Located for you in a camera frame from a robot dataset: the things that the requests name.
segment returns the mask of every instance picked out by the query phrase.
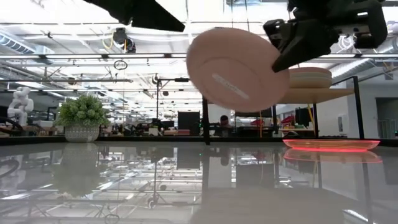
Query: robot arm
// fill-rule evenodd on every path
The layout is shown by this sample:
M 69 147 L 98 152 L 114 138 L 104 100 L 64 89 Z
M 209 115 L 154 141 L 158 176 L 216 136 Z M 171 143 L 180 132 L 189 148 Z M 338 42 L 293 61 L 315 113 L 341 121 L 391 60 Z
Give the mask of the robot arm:
M 14 98 L 23 98 L 26 97 L 30 93 L 29 87 L 18 87 L 17 91 L 14 92 Z
M 289 0 L 295 19 L 268 21 L 263 28 L 280 52 L 272 69 L 287 69 L 322 55 L 340 35 L 353 35 L 354 47 L 374 49 L 387 37 L 384 0 Z
M 25 112 L 32 112 L 34 108 L 34 103 L 32 99 L 27 99 L 27 104 L 25 106 Z

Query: ductwork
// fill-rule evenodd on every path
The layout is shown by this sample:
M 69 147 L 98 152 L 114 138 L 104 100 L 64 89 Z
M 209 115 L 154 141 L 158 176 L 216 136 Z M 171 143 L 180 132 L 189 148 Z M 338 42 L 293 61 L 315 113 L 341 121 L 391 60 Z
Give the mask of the ductwork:
M 21 54 L 54 54 L 54 51 L 43 45 L 30 44 L 19 37 L 12 35 L 4 30 L 0 30 L 0 45 L 12 49 Z M 40 63 L 45 63 L 47 65 L 53 62 L 48 59 L 38 59 L 36 60 Z
M 398 53 L 398 38 L 393 37 L 383 44 L 381 44 L 377 49 L 377 53 L 380 54 L 396 54 Z M 344 78 L 352 77 L 370 68 L 376 67 L 376 61 L 372 58 L 360 59 L 348 64 L 337 65 L 330 69 L 333 79 L 342 80 Z

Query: wall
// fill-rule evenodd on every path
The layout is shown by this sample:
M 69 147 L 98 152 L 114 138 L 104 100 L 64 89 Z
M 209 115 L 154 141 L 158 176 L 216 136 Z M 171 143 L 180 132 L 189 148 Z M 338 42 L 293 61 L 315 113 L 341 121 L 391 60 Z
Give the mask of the wall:
M 346 83 L 332 86 L 346 88 Z M 347 96 L 317 104 L 319 136 L 339 136 L 349 133 Z M 338 117 L 343 118 L 343 132 L 339 132 Z
M 376 98 L 376 106 L 380 138 L 395 138 L 394 132 L 398 129 L 398 100 L 395 98 Z
M 209 111 L 209 122 L 210 123 L 217 123 L 220 121 L 220 117 L 223 115 L 226 115 L 227 117 L 231 116 L 231 110 L 222 108 L 220 106 L 217 106 L 215 104 L 210 104 L 208 105 L 208 111 Z
M 377 125 L 377 104 L 376 98 L 398 98 L 398 89 L 395 85 L 380 85 L 370 83 L 359 83 L 361 97 L 361 108 L 365 138 L 379 138 Z M 358 120 L 356 115 L 356 105 L 354 95 L 348 99 L 349 117 L 349 138 L 358 138 Z

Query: humanoid robot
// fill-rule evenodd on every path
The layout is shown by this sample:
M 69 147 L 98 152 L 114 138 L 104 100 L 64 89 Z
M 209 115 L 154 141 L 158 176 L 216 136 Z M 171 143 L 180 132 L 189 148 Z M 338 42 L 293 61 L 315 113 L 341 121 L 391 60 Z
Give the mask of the humanoid robot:
M 18 123 L 21 126 L 26 125 L 27 113 L 33 111 L 33 100 L 29 99 L 28 94 L 30 93 L 29 87 L 18 87 L 17 91 L 14 92 L 14 99 L 8 107 L 7 115 L 8 118 L 15 119 L 18 118 Z

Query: pink plate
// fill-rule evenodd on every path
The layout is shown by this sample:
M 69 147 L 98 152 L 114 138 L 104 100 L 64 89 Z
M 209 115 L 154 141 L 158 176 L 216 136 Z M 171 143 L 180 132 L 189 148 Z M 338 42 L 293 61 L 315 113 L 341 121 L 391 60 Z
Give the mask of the pink plate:
M 380 141 L 373 140 L 326 140 L 326 139 L 284 139 L 293 149 L 324 152 L 363 152 L 375 148 Z
M 275 73 L 271 68 L 279 55 L 256 34 L 215 28 L 193 40 L 187 69 L 193 84 L 212 103 L 255 112 L 276 104 L 289 89 L 289 70 Z

